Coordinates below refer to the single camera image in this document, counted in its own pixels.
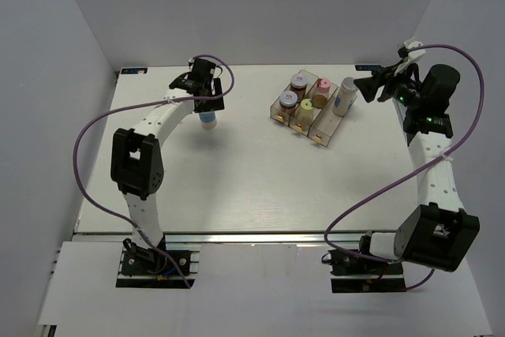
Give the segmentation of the yellow lid spice bottle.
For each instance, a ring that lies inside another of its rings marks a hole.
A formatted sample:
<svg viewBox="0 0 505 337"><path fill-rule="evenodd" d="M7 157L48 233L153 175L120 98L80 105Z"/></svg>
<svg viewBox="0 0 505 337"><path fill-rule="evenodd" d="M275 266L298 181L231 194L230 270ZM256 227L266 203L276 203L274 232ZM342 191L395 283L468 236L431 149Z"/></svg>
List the yellow lid spice bottle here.
<svg viewBox="0 0 505 337"><path fill-rule="evenodd" d="M303 99L297 111L297 126L307 130L313 122L314 106L311 99Z"/></svg>

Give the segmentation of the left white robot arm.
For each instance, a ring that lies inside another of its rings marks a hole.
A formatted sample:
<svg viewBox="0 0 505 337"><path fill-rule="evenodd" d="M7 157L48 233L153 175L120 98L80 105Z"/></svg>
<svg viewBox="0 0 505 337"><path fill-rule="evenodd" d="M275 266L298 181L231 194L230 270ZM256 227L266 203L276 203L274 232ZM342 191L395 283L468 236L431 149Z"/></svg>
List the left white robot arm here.
<svg viewBox="0 0 505 337"><path fill-rule="evenodd" d="M136 224L125 249L151 273L165 268L167 256L155 195L164 177L162 146L191 114L199 115L205 129L217 125L215 112L224 109L224 99L221 80L215 76L216 60L203 54L190 59L189 71L169 84L163 104L134 127L117 129L113 135L110 176Z"/></svg>

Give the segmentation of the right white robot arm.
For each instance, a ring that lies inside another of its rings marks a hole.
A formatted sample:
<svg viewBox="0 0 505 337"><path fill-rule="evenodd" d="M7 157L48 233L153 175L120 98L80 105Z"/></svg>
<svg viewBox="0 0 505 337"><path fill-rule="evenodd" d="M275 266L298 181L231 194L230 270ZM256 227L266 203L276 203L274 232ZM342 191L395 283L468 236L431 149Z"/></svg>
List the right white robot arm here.
<svg viewBox="0 0 505 337"><path fill-rule="evenodd" d="M392 99L417 175L417 207L394 233L369 232L360 240L357 266L373 273L385 260L404 260L455 271L474 242L479 219L469 215L455 185L449 160L453 130L447 114L461 79L445 64L433 65L424 80L417 65L401 73L379 68L354 80L366 102Z"/></svg>

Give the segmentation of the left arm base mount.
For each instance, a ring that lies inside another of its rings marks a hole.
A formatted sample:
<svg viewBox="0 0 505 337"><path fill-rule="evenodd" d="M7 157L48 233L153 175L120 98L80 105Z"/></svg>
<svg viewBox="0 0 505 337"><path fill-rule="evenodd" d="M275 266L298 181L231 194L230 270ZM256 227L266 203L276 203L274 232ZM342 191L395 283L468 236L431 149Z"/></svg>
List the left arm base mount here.
<svg viewBox="0 0 505 337"><path fill-rule="evenodd" d="M166 251L185 277L179 275L175 265L163 254L145 249L126 238L122 242L122 254L118 265L115 286L130 289L183 289L195 282L200 252L193 249L167 249L162 240L158 248Z"/></svg>

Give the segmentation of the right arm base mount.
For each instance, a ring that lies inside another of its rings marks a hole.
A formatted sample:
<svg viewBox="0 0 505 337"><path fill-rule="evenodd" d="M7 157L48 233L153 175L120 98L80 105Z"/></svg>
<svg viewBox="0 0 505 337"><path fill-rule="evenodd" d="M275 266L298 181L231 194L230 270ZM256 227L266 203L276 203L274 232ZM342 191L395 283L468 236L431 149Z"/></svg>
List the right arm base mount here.
<svg viewBox="0 0 505 337"><path fill-rule="evenodd" d="M333 294L404 293L406 282L402 264L396 258L371 256L371 238L362 236L356 249L331 249L321 257L321 264L331 268Z"/></svg>

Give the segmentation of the dark brown sauce jar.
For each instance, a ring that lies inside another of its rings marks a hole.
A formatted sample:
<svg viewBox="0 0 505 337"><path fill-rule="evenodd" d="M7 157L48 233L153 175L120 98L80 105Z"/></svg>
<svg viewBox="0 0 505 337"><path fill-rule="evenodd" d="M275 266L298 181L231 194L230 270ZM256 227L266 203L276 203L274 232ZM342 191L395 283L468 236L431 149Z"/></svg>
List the dark brown sauce jar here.
<svg viewBox="0 0 505 337"><path fill-rule="evenodd" d="M296 73L290 78L290 90L297 95L298 103L304 99L307 86L308 80L303 73Z"/></svg>

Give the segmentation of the silver lid blue label bottle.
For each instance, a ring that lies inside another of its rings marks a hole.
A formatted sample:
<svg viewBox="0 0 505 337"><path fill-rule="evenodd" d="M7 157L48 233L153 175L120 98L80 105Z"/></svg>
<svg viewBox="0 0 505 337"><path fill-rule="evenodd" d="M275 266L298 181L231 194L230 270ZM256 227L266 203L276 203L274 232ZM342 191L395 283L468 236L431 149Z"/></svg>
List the silver lid blue label bottle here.
<svg viewBox="0 0 505 337"><path fill-rule="evenodd" d="M214 111L199 113L199 119L204 129L213 129L217 125L217 117Z"/></svg>

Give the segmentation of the silver lid white bottle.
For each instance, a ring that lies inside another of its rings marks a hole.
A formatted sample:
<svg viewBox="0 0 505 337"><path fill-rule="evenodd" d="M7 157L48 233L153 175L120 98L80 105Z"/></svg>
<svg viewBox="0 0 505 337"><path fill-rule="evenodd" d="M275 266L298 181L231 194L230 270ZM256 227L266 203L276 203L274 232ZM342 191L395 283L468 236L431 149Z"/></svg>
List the silver lid white bottle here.
<svg viewBox="0 0 505 337"><path fill-rule="evenodd" d="M352 107L357 97L357 91L354 79L352 77L344 78L335 96L332 108L333 114L344 117Z"/></svg>

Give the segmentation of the orange label sauce jar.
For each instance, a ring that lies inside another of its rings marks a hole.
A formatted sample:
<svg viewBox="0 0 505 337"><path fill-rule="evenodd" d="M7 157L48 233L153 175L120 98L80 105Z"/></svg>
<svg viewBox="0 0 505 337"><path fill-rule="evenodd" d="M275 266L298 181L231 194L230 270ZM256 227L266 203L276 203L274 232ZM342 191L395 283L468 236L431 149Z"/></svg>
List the orange label sauce jar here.
<svg viewBox="0 0 505 337"><path fill-rule="evenodd" d="M280 117L289 117L297 106L297 95L291 90L281 93L279 97Z"/></svg>

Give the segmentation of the pink lid spice bottle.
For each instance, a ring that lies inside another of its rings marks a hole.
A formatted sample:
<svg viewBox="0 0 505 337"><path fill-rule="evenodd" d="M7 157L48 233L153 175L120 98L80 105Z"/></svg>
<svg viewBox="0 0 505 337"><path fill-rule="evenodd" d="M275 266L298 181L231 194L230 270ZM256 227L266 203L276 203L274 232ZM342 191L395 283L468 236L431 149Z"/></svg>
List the pink lid spice bottle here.
<svg viewBox="0 0 505 337"><path fill-rule="evenodd" d="M331 90L331 81L327 78L320 78L313 89L312 105L316 109L323 109L328 101Z"/></svg>

